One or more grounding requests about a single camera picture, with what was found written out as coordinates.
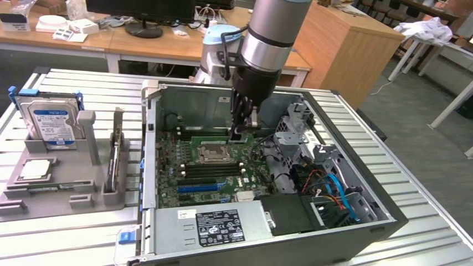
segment slotted aluminum table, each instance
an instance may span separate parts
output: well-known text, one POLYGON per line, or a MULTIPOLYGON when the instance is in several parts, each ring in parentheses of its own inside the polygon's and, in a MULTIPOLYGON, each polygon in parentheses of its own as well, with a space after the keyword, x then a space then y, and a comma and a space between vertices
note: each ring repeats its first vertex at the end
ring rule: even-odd
MULTIPOLYGON (((132 141, 127 207, 120 211, 0 223, 2 266, 114 265, 116 234, 122 228, 138 222, 140 88, 143 80, 150 78, 154 77, 60 69, 51 69, 47 74, 32 74, 26 88, 83 92, 86 108, 98 114, 94 125, 96 138, 110 137, 115 108, 119 106, 126 109, 124 134, 132 141)), ((349 262, 337 265, 473 265, 471 237, 353 109, 329 91, 311 92, 409 218, 409 223, 387 241, 372 244, 349 262)), ((323 127, 316 125, 316 129, 329 143, 323 127)), ((27 134, 20 114, 11 105, 0 118, 0 191, 24 149, 27 134)), ((132 256, 135 246, 130 245, 120 252, 122 255, 132 256)))

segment power supply label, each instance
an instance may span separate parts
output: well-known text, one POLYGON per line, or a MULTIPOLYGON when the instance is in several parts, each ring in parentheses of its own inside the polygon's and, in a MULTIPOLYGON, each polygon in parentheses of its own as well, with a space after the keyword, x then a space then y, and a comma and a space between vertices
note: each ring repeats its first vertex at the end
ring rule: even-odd
POLYGON ((195 218, 203 247, 245 241, 237 210, 197 213, 195 218))
POLYGON ((66 110, 35 110, 34 114, 43 140, 52 145, 72 144, 74 131, 67 124, 70 113, 66 110))

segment blue latch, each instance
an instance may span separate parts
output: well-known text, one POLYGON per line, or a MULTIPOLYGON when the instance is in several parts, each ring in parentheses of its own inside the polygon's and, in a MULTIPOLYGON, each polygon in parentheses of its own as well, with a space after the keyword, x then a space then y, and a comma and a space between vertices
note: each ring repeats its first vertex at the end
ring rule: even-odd
POLYGON ((39 90, 38 89, 22 89, 18 95, 20 96, 38 96, 39 90))
POLYGON ((79 104, 79 110, 86 110, 84 109, 84 95, 80 91, 76 92, 76 98, 78 98, 78 104, 79 104))
POLYGON ((11 86, 11 87, 8 88, 8 98, 10 98, 10 100, 12 101, 12 103, 15 104, 16 110, 19 110, 19 107, 18 107, 18 104, 16 104, 15 96, 16 96, 16 87, 15 87, 15 86, 11 86))
POLYGON ((120 233, 119 244, 131 244, 136 241, 136 232, 123 232, 120 233))

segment monitor stand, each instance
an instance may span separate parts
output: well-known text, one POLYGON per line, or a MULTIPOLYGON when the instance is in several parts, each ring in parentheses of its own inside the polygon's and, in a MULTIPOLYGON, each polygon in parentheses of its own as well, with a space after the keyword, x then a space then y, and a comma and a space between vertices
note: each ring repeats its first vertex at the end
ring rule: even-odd
POLYGON ((159 38, 163 35, 163 29, 159 25, 147 24, 144 19, 142 23, 131 23, 126 26, 127 32, 140 38, 159 38))

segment hard drive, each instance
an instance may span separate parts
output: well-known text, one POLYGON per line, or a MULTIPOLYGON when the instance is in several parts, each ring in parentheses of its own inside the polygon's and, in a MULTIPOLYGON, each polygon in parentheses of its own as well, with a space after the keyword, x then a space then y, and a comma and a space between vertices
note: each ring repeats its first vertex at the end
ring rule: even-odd
POLYGON ((76 140, 84 139, 84 129, 78 124, 82 100, 82 93, 43 93, 32 89, 23 89, 15 96, 30 139, 44 140, 48 150, 76 149, 76 140))

